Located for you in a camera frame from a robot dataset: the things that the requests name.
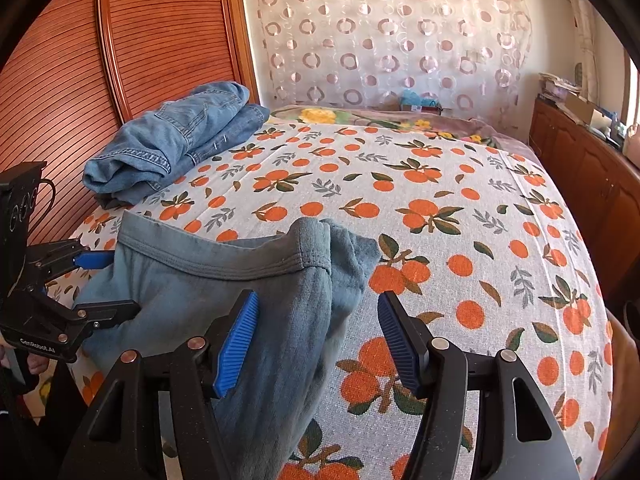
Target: white wall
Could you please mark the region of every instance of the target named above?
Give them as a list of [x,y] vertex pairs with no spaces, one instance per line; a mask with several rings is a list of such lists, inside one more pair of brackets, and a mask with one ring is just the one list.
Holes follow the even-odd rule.
[[533,105],[540,88],[538,73],[551,72],[573,80],[575,65],[575,25],[569,1],[525,0],[525,2],[529,8],[532,23],[532,46],[521,70],[518,131],[514,134],[523,142],[526,142],[529,137]]
[[604,18],[597,11],[595,14],[599,104],[620,117],[625,94],[625,50]]

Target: white fabric with orange print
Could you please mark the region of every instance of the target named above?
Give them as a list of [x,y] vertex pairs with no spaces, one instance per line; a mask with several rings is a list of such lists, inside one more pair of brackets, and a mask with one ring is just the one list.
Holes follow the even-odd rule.
[[[610,331],[587,249],[545,171],[423,131],[265,126],[132,211],[219,241],[286,232],[301,215],[378,239],[384,256],[372,290],[280,477],[400,478],[423,405],[399,383],[378,325],[377,293],[391,289],[465,351],[515,349],[556,413],[581,478],[590,479],[609,423]],[[97,209],[74,236],[113,247],[121,214]],[[65,276],[49,294],[71,305],[88,274]],[[74,371],[94,392],[92,364],[81,356]],[[459,478],[470,473],[478,417],[477,394],[468,399]]]

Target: jeans waistband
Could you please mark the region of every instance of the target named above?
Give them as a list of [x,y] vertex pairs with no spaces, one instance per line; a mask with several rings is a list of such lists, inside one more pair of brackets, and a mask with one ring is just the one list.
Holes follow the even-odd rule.
[[255,280],[305,267],[331,272],[330,227],[315,218],[299,218],[283,236],[220,243],[125,211],[118,242],[174,269],[216,280]]

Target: metal screw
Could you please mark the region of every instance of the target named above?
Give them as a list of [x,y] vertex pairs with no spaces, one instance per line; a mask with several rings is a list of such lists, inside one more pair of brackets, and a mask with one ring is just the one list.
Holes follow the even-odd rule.
[[449,348],[449,341],[447,341],[443,337],[434,337],[431,340],[431,346],[433,346],[437,350],[446,350],[447,348]]
[[518,358],[516,352],[514,352],[513,350],[509,350],[508,348],[500,350],[500,357],[508,363],[513,363]]
[[137,357],[138,357],[138,354],[136,354],[135,350],[125,350],[120,356],[120,360],[123,363],[132,363],[133,361],[136,360]]
[[187,341],[187,346],[191,350],[200,350],[206,343],[203,337],[192,337]]

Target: blue denim jeans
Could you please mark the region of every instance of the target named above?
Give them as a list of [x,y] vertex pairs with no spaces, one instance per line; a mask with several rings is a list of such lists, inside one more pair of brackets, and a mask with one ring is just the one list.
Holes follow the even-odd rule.
[[[375,240],[330,220],[301,218],[283,236],[219,243],[125,211],[113,265],[76,303],[133,299],[141,310],[94,332],[83,349],[105,374],[127,349],[173,351],[253,289],[254,338],[214,411],[234,478],[273,480],[316,411],[379,258]],[[166,410],[161,419],[170,421]]]
[[87,161],[82,183],[105,202],[136,204],[255,133],[269,110],[245,104],[248,97],[247,88],[237,83],[208,83],[143,113]]

